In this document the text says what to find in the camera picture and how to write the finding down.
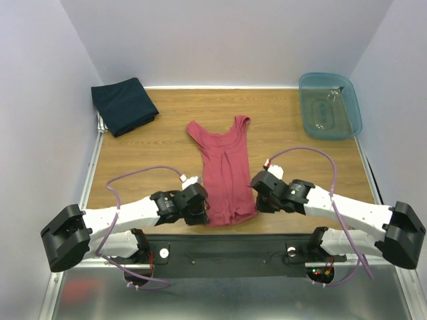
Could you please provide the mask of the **maroon tank top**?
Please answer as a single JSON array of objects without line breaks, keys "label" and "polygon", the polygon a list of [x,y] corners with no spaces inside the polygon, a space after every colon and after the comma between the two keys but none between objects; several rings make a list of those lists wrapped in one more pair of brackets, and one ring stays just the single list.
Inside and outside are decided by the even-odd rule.
[{"label": "maroon tank top", "polygon": [[250,187],[249,124],[246,115],[235,116],[226,133],[210,133],[196,121],[187,124],[187,134],[201,153],[211,226],[235,225],[258,214]]}]

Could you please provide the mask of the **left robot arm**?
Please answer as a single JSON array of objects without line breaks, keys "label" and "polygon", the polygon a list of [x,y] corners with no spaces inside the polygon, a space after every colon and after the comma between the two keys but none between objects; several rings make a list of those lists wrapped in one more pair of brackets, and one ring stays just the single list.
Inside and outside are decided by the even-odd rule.
[{"label": "left robot arm", "polygon": [[141,230],[179,219],[187,225],[208,223],[207,191],[200,183],[158,191],[120,207],[82,210],[68,205],[42,229],[41,239],[54,273],[102,255],[140,263],[149,249]]}]

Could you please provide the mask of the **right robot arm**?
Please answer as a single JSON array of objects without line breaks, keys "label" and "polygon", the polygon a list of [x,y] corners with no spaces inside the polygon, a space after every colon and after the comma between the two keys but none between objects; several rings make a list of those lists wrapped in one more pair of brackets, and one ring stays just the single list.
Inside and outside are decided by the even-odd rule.
[{"label": "right robot arm", "polygon": [[285,211],[337,220],[349,230],[319,229],[307,244],[308,255],[322,260],[328,255],[383,257],[404,268],[418,265],[426,228],[413,208],[403,202],[393,206],[364,203],[329,192],[313,183],[294,179],[287,184],[283,171],[260,171],[250,182],[257,191],[261,212]]}]

